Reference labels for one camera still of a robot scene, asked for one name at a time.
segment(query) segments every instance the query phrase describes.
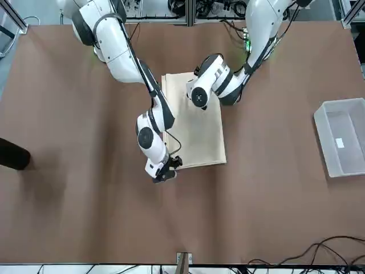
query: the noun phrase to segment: plastic bin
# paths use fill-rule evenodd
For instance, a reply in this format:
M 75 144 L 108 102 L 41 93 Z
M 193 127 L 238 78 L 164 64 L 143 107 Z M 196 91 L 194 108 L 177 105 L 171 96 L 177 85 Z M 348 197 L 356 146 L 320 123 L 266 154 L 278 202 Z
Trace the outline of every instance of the plastic bin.
M 314 120 L 330 177 L 365 174 L 365 100 L 326 101 Z

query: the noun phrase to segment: table surface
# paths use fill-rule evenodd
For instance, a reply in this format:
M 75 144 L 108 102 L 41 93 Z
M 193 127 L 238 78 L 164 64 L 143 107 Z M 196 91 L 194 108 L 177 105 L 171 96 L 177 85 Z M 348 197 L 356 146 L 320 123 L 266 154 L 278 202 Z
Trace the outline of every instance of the table surface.
M 211 53 L 234 70 L 243 59 L 222 23 L 141 24 L 132 43 L 157 79 Z M 365 237 L 365 178 L 326 176 L 313 122 L 323 101 L 364 92 L 350 31 L 294 22 L 241 102 L 222 108 L 228 163 L 154 185 L 134 130 L 145 86 L 115 81 L 70 26 L 31 27 L 0 103 L 1 137 L 33 156 L 27 171 L 0 167 L 0 261 L 173 264 L 185 251 L 196 264 L 277 263 L 328 236 Z M 341 261 L 320 251 L 316 263 Z

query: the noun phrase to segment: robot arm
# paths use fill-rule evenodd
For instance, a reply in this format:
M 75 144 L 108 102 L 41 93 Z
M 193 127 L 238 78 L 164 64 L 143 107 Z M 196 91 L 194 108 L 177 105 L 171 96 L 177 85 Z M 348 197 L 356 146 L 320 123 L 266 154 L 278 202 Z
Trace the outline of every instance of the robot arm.
M 93 46 L 99 59 L 108 66 L 112 76 L 125 83 L 146 85 L 152 98 L 151 108 L 136 122 L 137 141 L 148 158 L 145 170 L 154 182 L 176 176 L 182 165 L 180 157 L 173 158 L 159 136 L 172 127 L 175 117 L 148 66 L 133 51 L 124 28 L 125 9 L 120 0 L 93 0 L 72 15 L 72 25 L 78 39 Z
M 208 56 L 197 68 L 194 80 L 186 84 L 187 95 L 197 107 L 206 109 L 213 91 L 223 105 L 233 105 L 241 99 L 242 90 L 252 73 L 269 56 L 275 45 L 283 13 L 291 0 L 250 0 L 246 10 L 246 25 L 252 46 L 243 69 L 234 75 L 220 54 Z

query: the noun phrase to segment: black object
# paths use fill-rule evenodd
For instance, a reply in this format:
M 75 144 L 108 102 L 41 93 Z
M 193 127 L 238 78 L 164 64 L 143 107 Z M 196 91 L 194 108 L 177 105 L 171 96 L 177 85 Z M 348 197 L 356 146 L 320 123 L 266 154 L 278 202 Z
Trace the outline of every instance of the black object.
M 153 132 L 149 127 L 144 127 L 138 133 L 138 144 L 145 150 L 152 146 Z
M 358 27 L 360 34 L 356 37 L 354 43 L 358 52 L 360 63 L 365 63 L 365 27 Z
M 167 6 L 179 17 L 185 16 L 185 0 L 167 0 Z
M 0 164 L 15 170 L 24 170 L 30 162 L 26 149 L 0 138 Z
M 9 36 L 11 39 L 15 38 L 14 33 L 12 33 L 10 30 L 4 28 L 3 26 L 0 26 L 0 31 L 4 33 L 5 35 Z
M 208 96 L 201 87 L 196 87 L 192 91 L 192 102 L 197 107 L 204 107 L 208 102 Z
M 312 2 L 312 0 L 296 0 L 299 7 L 306 7 Z
M 127 20 L 127 13 L 125 13 L 125 8 L 121 3 L 121 0 L 111 0 L 111 1 L 116 9 L 116 13 L 120 15 L 120 17 L 122 18 L 122 22 L 124 24 Z
M 85 46 L 92 46 L 95 43 L 95 38 L 92 34 L 92 30 L 82 17 L 80 10 L 72 15 L 72 22 L 74 23 L 82 44 Z
M 172 158 L 170 156 L 168 161 L 165 163 L 165 165 L 161 169 L 161 171 L 157 174 L 156 178 L 153 178 L 152 181 L 156 184 L 156 183 L 165 182 L 168 179 L 175 178 L 176 171 L 170 170 L 170 167 L 176 169 L 177 167 L 182 166 L 182 164 L 183 164 L 183 160 L 179 156 L 176 156 L 175 158 Z

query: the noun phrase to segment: towel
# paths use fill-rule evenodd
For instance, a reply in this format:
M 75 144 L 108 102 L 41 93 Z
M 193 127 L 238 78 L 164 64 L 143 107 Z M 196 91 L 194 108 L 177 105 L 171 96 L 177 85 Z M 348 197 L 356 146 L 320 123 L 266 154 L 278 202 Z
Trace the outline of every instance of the towel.
M 227 162 L 219 99 L 212 94 L 206 110 L 194 106 L 186 96 L 186 83 L 194 77 L 192 72 L 162 76 L 161 88 L 175 116 L 169 133 L 181 142 L 174 154 L 182 158 L 179 169 Z M 163 140 L 170 153 L 179 148 L 166 132 Z

